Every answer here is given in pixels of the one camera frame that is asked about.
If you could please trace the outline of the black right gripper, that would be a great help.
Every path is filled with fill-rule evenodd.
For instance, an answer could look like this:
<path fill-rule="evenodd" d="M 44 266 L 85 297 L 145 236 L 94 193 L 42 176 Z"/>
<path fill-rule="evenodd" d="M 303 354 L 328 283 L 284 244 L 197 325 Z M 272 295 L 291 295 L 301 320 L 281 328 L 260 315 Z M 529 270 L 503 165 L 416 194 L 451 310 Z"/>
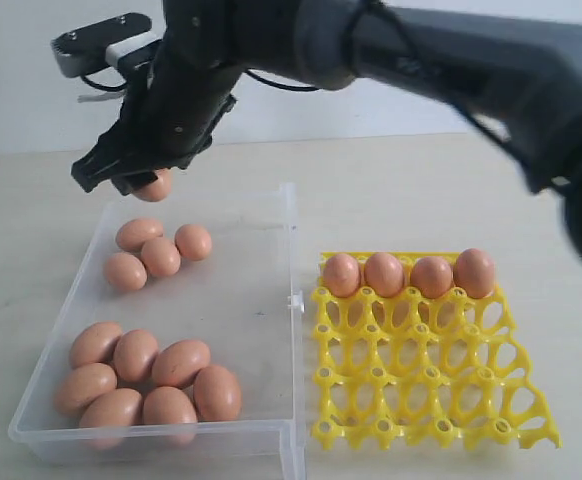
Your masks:
<path fill-rule="evenodd" d="M 71 176 L 91 193 L 114 175 L 127 196 L 155 181 L 154 169 L 186 168 L 209 144 L 220 118 L 232 108 L 237 64 L 204 62 L 173 34 L 140 34 L 107 47 L 107 63 L 128 87 L 119 118 Z"/>

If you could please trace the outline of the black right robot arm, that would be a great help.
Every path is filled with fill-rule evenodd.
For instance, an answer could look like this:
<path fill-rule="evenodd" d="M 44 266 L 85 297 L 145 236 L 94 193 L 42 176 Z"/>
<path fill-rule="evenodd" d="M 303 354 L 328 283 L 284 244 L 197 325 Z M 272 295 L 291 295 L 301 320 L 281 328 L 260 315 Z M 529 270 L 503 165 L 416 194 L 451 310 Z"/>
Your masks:
<path fill-rule="evenodd" d="M 372 79 L 445 103 L 496 145 L 530 191 L 564 201 L 582 258 L 582 25 L 389 6 L 379 1 L 166 1 L 166 29 L 127 13 L 60 35 L 62 74 L 122 77 L 119 117 L 71 169 L 85 191 L 124 195 L 186 169 L 234 104 L 242 75 L 289 91 Z"/>

